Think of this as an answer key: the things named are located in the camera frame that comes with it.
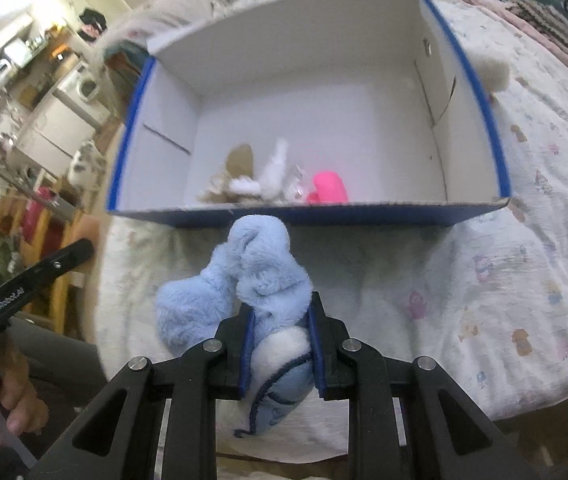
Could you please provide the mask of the person left hand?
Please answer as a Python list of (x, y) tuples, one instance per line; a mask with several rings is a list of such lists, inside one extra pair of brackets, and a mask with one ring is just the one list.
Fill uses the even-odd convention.
[(0, 404), (8, 411), (7, 430), (16, 437), (40, 434), (49, 420), (49, 409), (30, 382), (27, 358), (7, 332), (0, 335)]

